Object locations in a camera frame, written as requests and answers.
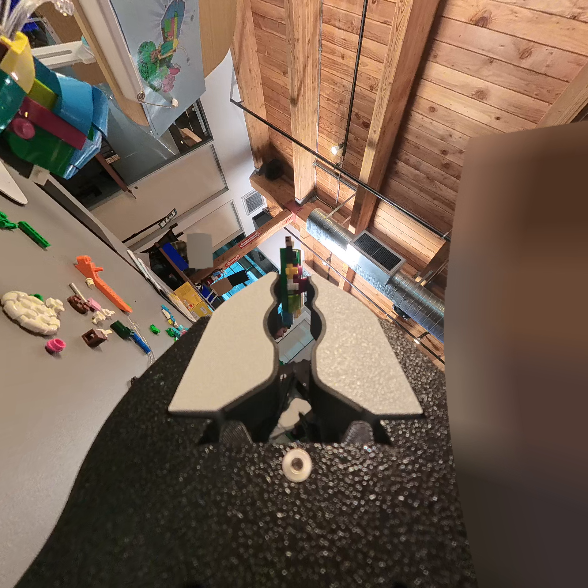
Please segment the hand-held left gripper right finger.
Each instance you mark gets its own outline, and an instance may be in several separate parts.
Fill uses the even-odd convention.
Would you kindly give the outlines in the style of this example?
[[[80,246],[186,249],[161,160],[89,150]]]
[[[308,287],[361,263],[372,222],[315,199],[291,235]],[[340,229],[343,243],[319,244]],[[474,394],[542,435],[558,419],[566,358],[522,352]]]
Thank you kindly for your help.
[[[309,278],[309,308],[320,390],[376,420],[423,416],[376,315],[319,275]]]

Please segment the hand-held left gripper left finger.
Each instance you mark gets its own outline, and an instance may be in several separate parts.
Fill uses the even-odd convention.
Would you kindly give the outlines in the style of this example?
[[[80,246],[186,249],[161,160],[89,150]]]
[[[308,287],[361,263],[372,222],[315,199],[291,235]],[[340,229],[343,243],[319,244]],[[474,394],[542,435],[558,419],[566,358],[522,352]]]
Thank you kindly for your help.
[[[277,308],[279,278],[268,273],[213,313],[168,406],[170,414],[220,416],[274,381],[279,361],[268,318]]]

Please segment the small multicoloured lego assembly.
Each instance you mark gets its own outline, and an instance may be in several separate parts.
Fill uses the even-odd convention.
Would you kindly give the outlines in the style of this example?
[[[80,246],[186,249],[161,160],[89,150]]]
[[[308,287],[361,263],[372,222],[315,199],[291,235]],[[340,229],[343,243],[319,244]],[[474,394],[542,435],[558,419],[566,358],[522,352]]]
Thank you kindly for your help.
[[[292,327],[302,312],[305,301],[307,278],[303,275],[300,249],[295,247],[291,236],[285,238],[285,246],[280,249],[280,301],[278,329],[275,339],[281,339]]]

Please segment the orange lego brick separator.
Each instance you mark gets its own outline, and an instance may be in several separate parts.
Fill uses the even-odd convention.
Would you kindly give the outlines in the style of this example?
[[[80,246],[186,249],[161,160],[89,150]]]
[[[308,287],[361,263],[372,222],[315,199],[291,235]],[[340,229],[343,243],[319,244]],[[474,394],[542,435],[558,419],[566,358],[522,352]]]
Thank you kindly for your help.
[[[75,267],[86,278],[92,279],[95,287],[120,311],[131,314],[133,309],[102,279],[102,267],[96,266],[92,258],[87,255],[77,256]]]

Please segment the brown and pink lego piece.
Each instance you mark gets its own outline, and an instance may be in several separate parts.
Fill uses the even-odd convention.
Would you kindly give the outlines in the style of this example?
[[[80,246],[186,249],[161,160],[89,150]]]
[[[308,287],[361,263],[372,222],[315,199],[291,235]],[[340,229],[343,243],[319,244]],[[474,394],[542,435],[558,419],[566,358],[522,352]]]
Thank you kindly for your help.
[[[88,312],[99,312],[102,307],[95,300],[90,298],[89,300],[83,299],[79,295],[72,295],[67,298],[69,305],[78,313],[85,315]]]

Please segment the white lego cloud piece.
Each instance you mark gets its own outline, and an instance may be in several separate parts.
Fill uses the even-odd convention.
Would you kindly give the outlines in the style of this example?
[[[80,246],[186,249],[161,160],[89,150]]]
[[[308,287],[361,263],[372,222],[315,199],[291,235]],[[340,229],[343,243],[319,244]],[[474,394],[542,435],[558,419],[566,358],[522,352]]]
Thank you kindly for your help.
[[[40,299],[25,292],[12,290],[1,298],[4,314],[33,334],[50,336],[61,327],[60,315],[65,311],[59,299]]]

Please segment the long green lego piece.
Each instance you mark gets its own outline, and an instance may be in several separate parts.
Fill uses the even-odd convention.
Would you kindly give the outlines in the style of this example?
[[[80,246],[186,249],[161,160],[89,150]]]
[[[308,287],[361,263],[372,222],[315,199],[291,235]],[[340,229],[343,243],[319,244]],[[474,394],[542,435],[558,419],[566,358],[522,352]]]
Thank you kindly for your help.
[[[37,244],[42,249],[48,249],[51,244],[45,239],[40,233],[38,233],[33,227],[25,221],[19,221],[17,223],[18,229],[21,230],[29,239]]]

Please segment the large colourful lego model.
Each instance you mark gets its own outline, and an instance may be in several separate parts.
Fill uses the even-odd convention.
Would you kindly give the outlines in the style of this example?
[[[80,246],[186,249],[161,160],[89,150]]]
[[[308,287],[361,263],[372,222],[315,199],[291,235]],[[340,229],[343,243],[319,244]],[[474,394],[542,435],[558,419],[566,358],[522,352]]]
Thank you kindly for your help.
[[[71,179],[99,154],[108,113],[98,87],[48,69],[24,33],[1,36],[1,135],[16,157]]]

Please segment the lego instruction poster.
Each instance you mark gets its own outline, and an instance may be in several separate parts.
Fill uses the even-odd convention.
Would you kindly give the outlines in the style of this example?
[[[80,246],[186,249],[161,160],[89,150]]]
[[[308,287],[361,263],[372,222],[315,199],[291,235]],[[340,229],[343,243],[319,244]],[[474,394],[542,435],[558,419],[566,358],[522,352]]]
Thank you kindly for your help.
[[[111,1],[159,138],[205,92],[198,1]]]

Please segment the yellow box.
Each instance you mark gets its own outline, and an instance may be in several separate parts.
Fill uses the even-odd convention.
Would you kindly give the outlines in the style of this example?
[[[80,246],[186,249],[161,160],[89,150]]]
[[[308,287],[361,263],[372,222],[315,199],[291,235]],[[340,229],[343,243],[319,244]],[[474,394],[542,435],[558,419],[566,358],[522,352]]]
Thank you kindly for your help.
[[[194,320],[212,316],[213,309],[192,283],[182,284],[173,291],[173,294]]]

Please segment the black ceiling pipe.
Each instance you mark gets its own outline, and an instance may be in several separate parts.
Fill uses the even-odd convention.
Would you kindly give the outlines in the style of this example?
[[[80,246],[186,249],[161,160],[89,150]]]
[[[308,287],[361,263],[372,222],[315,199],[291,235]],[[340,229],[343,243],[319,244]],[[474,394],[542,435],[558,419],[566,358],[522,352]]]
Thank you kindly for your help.
[[[367,21],[373,1],[282,1],[279,21],[287,77],[284,99],[290,133],[266,118],[263,75],[250,1],[238,3],[233,45],[240,100],[230,102],[246,114],[256,166],[272,155],[268,130],[293,148],[296,198],[303,203],[315,194],[316,180],[307,179],[311,165],[321,162],[345,177],[357,190],[351,226],[363,231],[377,201],[386,202],[439,238],[447,240],[423,217],[380,191],[422,54],[439,9],[439,1],[375,1],[387,12],[387,42],[373,40]]]

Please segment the silver ventilation duct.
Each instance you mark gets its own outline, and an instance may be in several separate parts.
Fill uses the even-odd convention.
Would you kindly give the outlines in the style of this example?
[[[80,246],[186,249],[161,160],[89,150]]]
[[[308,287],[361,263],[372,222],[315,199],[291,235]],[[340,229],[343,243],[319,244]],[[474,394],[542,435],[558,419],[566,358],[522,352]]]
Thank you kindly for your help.
[[[410,319],[439,342],[445,342],[445,305],[401,272],[403,257],[368,231],[353,235],[321,209],[309,214],[306,231]]]

